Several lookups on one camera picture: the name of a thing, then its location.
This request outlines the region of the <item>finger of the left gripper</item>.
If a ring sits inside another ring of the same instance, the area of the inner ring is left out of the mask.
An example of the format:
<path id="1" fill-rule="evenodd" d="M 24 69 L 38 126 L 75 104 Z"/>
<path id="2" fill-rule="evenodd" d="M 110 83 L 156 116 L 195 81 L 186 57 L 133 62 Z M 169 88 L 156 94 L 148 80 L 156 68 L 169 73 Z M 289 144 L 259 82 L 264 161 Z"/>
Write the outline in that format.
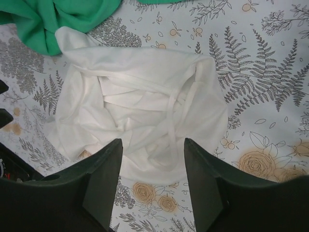
<path id="1" fill-rule="evenodd" d="M 0 94 L 8 91 L 8 89 L 9 87 L 3 81 L 0 81 Z"/>
<path id="2" fill-rule="evenodd" d="M 5 127 L 13 121 L 13 116 L 5 109 L 0 109 L 0 128 Z"/>

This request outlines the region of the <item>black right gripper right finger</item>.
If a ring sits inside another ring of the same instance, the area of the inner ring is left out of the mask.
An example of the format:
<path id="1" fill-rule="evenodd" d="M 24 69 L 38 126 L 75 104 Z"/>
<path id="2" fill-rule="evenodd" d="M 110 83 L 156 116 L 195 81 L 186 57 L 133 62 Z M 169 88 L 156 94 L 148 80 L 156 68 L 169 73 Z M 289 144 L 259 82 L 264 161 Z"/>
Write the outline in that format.
<path id="1" fill-rule="evenodd" d="M 306 232 L 309 178 L 276 183 L 247 174 L 184 141 L 184 159 L 198 232 Z"/>

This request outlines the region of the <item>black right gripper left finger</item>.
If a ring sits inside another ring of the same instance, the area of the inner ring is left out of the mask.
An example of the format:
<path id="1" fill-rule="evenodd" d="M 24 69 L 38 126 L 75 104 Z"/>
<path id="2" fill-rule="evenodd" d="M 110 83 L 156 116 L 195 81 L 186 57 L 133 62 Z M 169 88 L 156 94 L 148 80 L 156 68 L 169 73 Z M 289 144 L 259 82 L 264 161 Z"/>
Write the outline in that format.
<path id="1" fill-rule="evenodd" d="M 123 145 L 115 139 L 57 173 L 43 176 L 0 147 L 3 232 L 108 232 Z"/>

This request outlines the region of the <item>white tank top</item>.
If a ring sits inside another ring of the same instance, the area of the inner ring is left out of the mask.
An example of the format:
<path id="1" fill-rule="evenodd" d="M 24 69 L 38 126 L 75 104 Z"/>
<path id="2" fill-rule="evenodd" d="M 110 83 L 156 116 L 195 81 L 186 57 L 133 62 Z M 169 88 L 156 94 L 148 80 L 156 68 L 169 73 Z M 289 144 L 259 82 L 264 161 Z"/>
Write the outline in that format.
<path id="1" fill-rule="evenodd" d="M 55 37 L 70 66 L 45 135 L 61 155 L 76 160 L 119 138 L 122 177 L 168 185 L 185 177 L 186 138 L 216 150 L 228 112 L 213 58 L 98 46 L 68 27 Z"/>

